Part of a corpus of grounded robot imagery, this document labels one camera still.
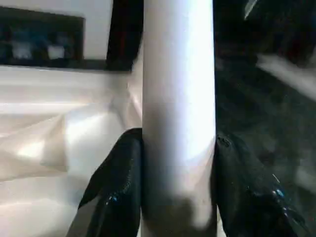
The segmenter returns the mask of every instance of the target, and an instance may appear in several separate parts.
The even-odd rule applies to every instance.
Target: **wall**
[[[85,18],[84,57],[105,59],[113,0],[0,0],[0,6]]]

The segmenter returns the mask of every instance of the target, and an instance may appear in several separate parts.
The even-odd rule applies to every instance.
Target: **white pole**
[[[215,221],[212,2],[144,2],[142,235],[204,236]]]

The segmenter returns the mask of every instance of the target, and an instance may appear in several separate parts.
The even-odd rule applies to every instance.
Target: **glossy surface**
[[[130,129],[92,175],[67,237],[137,236],[142,159],[142,129]]]
[[[215,143],[212,1],[144,1],[144,223],[209,236]]]
[[[127,77],[0,70],[1,233],[65,236],[92,173],[141,125]]]
[[[281,223],[286,223],[288,215],[288,220],[296,221],[291,226],[297,236],[305,236],[300,228],[304,222],[314,236],[315,78],[312,71],[276,57],[262,58],[258,65],[246,59],[218,60],[216,69],[217,129],[234,135],[244,144],[235,145],[234,155],[219,159],[223,178],[217,179],[222,183],[218,187],[222,190],[226,187],[227,192],[220,199],[224,205],[220,211],[224,208],[227,213],[234,213],[239,224],[233,227],[231,222],[225,223],[221,214],[224,229],[231,226],[232,232],[242,230],[243,234],[253,231],[252,227],[246,227],[246,221],[241,221],[249,211],[242,209],[243,200],[248,197],[247,206],[256,201],[274,206],[257,211],[259,214],[272,212]],[[250,223],[255,220],[258,229],[263,228],[260,215],[257,219],[250,218]],[[284,226],[291,231],[289,223]]]
[[[280,181],[242,139],[219,131],[216,148],[216,200],[228,236],[312,236]]]

